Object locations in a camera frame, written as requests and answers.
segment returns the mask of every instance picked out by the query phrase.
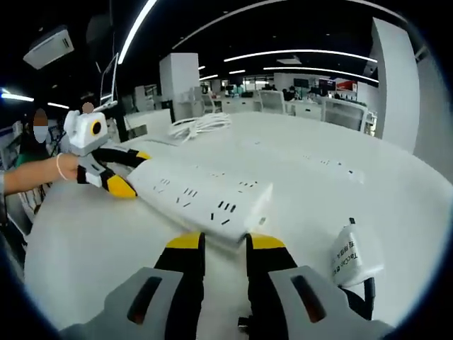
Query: person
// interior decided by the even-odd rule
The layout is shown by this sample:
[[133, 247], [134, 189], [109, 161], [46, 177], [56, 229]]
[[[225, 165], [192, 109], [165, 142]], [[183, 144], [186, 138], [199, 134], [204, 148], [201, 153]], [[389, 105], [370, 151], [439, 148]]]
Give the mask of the person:
[[59, 154], [42, 161], [21, 164], [11, 171], [0, 171], [0, 195], [26, 192], [62, 178], [76, 180], [77, 166], [76, 155]]

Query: hand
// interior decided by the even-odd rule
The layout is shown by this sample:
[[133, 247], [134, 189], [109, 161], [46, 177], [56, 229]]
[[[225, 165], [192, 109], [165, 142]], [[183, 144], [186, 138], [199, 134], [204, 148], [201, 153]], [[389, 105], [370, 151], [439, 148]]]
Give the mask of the hand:
[[59, 168], [64, 177], [68, 180], [77, 179], [77, 166], [79, 165], [79, 158], [74, 154], [61, 154], [58, 159]]

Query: air conditioner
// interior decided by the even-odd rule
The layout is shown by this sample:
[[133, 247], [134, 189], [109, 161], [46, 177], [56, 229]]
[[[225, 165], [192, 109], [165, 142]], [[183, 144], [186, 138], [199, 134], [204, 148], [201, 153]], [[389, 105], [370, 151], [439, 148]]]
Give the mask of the air conditioner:
[[47, 64], [74, 51], [66, 26], [60, 26], [36, 40], [23, 60], [35, 69], [42, 69]]

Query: bracelet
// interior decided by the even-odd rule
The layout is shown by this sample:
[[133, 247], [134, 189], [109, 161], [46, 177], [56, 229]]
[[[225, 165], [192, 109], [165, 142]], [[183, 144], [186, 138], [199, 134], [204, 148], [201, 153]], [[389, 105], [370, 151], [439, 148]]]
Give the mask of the bracelet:
[[65, 181], [67, 181], [68, 178], [62, 173], [62, 170], [60, 169], [59, 163], [58, 163], [59, 157], [60, 157], [61, 155], [62, 155], [62, 154], [58, 154], [58, 156], [57, 156], [57, 168], [58, 168], [59, 175], [60, 175]]

